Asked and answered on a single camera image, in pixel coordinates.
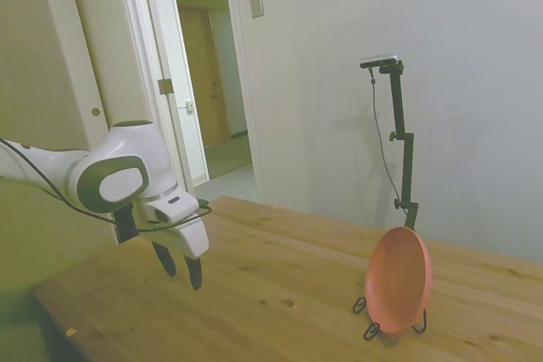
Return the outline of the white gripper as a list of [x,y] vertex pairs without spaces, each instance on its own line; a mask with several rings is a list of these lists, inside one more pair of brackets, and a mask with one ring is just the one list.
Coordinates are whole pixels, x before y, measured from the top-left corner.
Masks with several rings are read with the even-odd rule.
[[168,250],[185,255],[189,279],[194,291],[203,284],[201,256],[209,248],[203,217],[210,207],[186,192],[172,192],[156,199],[143,200],[143,235],[152,240],[154,251],[168,276],[176,274],[174,259]]

